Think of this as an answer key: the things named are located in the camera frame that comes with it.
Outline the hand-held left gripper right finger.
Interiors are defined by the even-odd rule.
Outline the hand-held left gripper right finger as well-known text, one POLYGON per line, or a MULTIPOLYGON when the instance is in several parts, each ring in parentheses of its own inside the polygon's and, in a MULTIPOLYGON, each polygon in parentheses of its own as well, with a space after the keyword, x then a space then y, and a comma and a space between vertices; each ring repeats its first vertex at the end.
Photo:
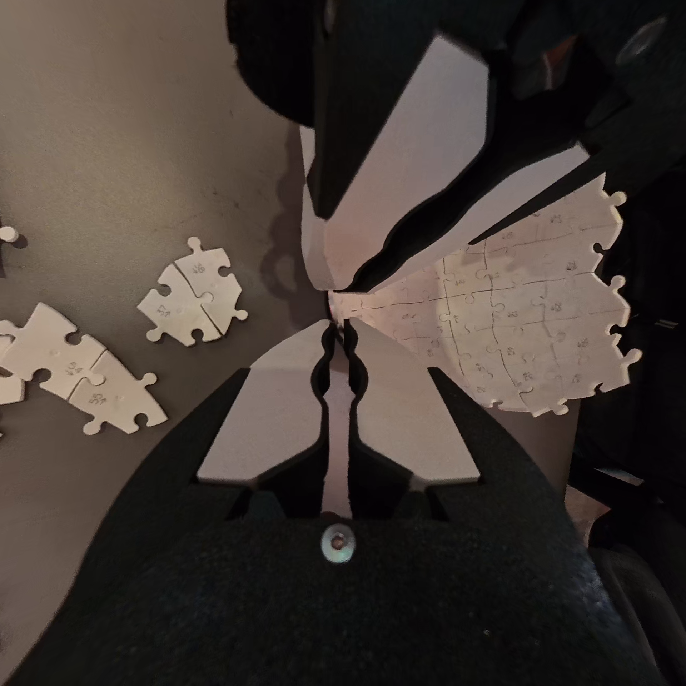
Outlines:
POLYGON ((428 488, 475 484, 479 469, 428 368, 366 322, 344 322, 354 393, 348 494, 354 519, 389 519, 403 498, 428 488))

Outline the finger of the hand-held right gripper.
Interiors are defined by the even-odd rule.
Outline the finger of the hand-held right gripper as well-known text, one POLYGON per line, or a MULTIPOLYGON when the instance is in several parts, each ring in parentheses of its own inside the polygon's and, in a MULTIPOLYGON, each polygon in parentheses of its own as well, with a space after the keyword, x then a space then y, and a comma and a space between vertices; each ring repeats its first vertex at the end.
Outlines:
POLYGON ((358 273, 348 286, 348 291, 362 294, 374 293, 431 266, 439 259, 465 247, 474 239, 479 241, 481 234, 585 163, 588 158, 587 151, 576 143, 566 150, 517 170, 477 200, 461 218, 452 223, 445 235, 421 250, 410 247, 408 239, 402 239, 401 247, 409 249, 410 256, 401 256, 398 266, 374 268, 369 276, 363 272, 358 273))
POLYGON ((446 36, 429 44, 333 216, 308 199, 308 278, 350 286, 412 210, 444 191, 486 141, 488 65, 446 36))

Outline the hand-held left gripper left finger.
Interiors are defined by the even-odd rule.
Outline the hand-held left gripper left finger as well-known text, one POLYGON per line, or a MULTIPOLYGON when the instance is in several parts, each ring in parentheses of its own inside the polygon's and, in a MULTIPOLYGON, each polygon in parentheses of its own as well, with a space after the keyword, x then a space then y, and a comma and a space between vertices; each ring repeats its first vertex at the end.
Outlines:
POLYGON ((335 325, 315 322, 253 363, 196 474, 273 493, 287 517, 319 517, 329 467, 335 325))

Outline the partly built white puzzle ball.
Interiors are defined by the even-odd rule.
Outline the partly built white puzzle ball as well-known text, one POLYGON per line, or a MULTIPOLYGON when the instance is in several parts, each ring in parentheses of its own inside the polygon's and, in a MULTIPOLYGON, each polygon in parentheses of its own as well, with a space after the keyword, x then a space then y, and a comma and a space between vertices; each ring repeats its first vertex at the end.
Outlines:
POLYGON ((474 245, 373 294, 329 292, 339 326, 359 318, 441 369, 476 402, 540 416, 630 383, 619 348, 626 279, 597 275, 626 194, 605 174, 474 245))

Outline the white puzzle pieces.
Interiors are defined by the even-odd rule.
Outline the white puzzle pieces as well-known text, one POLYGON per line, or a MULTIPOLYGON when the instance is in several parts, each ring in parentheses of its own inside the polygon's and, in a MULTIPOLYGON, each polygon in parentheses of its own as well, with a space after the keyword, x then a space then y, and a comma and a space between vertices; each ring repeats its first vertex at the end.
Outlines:
MULTIPOLYGON (((242 288, 230 269, 223 248, 205 250, 197 237, 187 239, 191 251, 168 264, 158 278, 168 294, 151 289, 136 306, 153 324, 150 342, 163 336, 185 347, 195 345, 194 332, 203 342, 227 334, 232 321, 244 321, 247 311, 237 308, 242 288)), ((1 322, 1 405, 25 398, 25 385, 35 373, 48 378, 39 387, 90 416, 83 433, 95 435, 104 424, 131 434, 139 430, 138 416, 149 427, 167 421, 167 415, 148 390, 157 382, 154 373, 136 378, 97 339, 83 334, 78 342, 69 336, 78 328, 48 304, 38 303, 26 323, 1 322)))

